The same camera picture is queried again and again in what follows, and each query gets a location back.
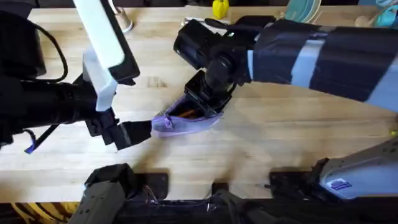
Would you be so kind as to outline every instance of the wooden surface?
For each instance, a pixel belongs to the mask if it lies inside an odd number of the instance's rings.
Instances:
[[[246,14],[278,15],[283,7],[232,8],[227,19]],[[185,16],[208,17],[208,8],[126,9],[135,23],[126,34],[141,69],[134,87],[119,86],[114,110],[123,120],[151,119],[173,103],[195,71],[173,51]],[[317,23],[352,26],[374,7],[322,7]],[[89,42],[74,9],[34,9],[29,17],[49,30],[68,59],[73,81]],[[42,38],[48,77],[62,73],[58,55]],[[262,185],[271,169],[310,167],[389,138],[395,114],[287,85],[238,88],[221,121],[211,130],[169,139],[152,138],[117,152],[91,138],[84,123],[59,127],[32,155],[27,134],[0,151],[0,202],[77,201],[83,183],[99,167],[127,162],[138,172],[167,171],[169,199],[204,198],[215,179],[229,180],[242,197],[269,197]],[[34,129],[37,135],[44,128]]]

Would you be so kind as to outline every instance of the blue label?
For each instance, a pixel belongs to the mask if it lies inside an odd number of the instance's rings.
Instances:
[[[348,181],[345,181],[342,178],[329,181],[327,185],[333,190],[341,190],[347,187],[352,187],[352,185]]]

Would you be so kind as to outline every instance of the teal object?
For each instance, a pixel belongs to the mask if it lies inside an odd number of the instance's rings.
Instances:
[[[317,13],[321,0],[290,0],[285,19],[295,22],[309,22]]]
[[[377,17],[374,27],[391,27],[397,18],[398,5],[393,5],[385,9]]]

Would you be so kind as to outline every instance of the yellow bottle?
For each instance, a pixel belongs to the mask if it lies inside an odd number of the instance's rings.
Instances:
[[[213,1],[213,14],[217,19],[222,19],[228,12],[228,0],[214,0]]]

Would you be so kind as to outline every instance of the black cable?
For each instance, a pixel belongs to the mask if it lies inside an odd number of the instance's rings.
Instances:
[[[49,32],[47,32],[47,30],[45,30],[43,27],[41,27],[37,24],[34,24],[31,21],[29,21],[29,23],[31,23],[34,27],[36,27],[36,29],[40,30],[46,37],[48,37],[51,40],[51,42],[55,46],[55,49],[57,50],[57,52],[61,58],[61,62],[62,62],[62,66],[63,66],[63,73],[60,78],[56,78],[53,80],[48,80],[48,79],[33,79],[33,80],[38,81],[38,82],[47,82],[47,83],[58,83],[58,82],[63,81],[68,75],[68,62],[67,62],[64,54],[62,53],[62,50],[61,50],[60,46],[58,45],[57,40],[55,40],[54,36],[52,36]]]
[[[41,26],[39,26],[39,25],[37,25],[37,24],[34,24],[33,22],[31,22],[31,21],[29,21],[29,20],[27,20],[27,19],[25,19],[25,18],[23,18],[23,17],[21,17],[21,16],[18,16],[18,15],[15,15],[15,14],[13,14],[13,13],[9,13],[9,12],[4,12],[4,11],[0,11],[0,13],[5,13],[5,14],[7,14],[7,15],[10,16],[10,17],[15,17],[16,19],[20,19],[20,20],[22,19],[23,21],[27,22],[28,24],[34,26],[36,29],[38,29],[39,31],[41,31],[41,32],[42,32],[46,37],[48,37],[48,38],[50,39],[50,41],[53,43],[53,45],[55,46],[55,48],[56,48],[56,50],[57,50],[57,52],[58,52],[58,54],[59,54],[59,56],[60,56],[60,58],[61,58],[62,66],[63,66],[63,73],[62,73],[62,76],[61,76],[60,78],[56,78],[56,79],[52,79],[52,80],[48,80],[48,79],[35,79],[35,78],[33,78],[33,79],[27,79],[27,80],[29,80],[29,81],[35,81],[35,82],[46,82],[46,83],[58,83],[58,82],[64,80],[64,79],[67,77],[67,75],[68,75],[68,63],[67,63],[67,60],[66,60],[64,54],[62,53],[62,50],[61,50],[60,46],[58,45],[57,40],[55,40],[54,36],[51,35],[51,34],[50,34],[47,30],[45,30],[43,27],[41,27]]]

